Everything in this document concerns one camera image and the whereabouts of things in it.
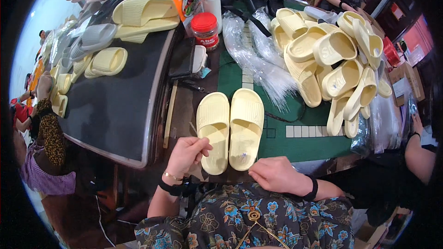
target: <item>red jar lid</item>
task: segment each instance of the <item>red jar lid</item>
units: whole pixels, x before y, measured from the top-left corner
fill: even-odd
[[[191,28],[196,32],[209,32],[217,28],[217,18],[211,13],[200,13],[191,20]]]

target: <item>red shirt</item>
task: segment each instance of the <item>red shirt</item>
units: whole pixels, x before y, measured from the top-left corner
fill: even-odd
[[[32,113],[32,107],[28,107],[25,104],[18,103],[17,101],[17,98],[11,100],[11,104],[15,104],[15,115],[13,120],[14,128],[17,119],[19,119],[20,122],[23,123],[28,118],[28,115]]]

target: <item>gold bracelet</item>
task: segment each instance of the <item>gold bracelet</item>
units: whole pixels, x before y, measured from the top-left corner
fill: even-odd
[[[174,179],[176,181],[183,181],[183,178],[175,177],[175,176],[167,173],[166,171],[163,172],[163,175],[165,175],[166,177],[171,177],[172,179]]]

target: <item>black wristband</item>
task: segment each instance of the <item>black wristband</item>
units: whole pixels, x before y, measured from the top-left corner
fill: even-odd
[[[180,196],[183,192],[183,189],[184,189],[183,185],[170,186],[167,183],[165,183],[163,180],[160,180],[159,187],[162,190],[169,192],[169,194],[172,196]]]
[[[306,175],[308,176],[311,180],[312,180],[312,191],[308,194],[306,194],[305,196],[303,196],[303,200],[307,201],[307,202],[312,202],[315,197],[317,196],[317,191],[318,191],[318,182],[317,179],[315,179],[312,176]]]

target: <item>plastic jar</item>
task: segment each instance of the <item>plastic jar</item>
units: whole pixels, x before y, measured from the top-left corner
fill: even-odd
[[[219,45],[219,31],[217,18],[211,13],[200,13],[191,20],[191,29],[194,32],[196,45],[206,47],[206,51],[213,51]]]

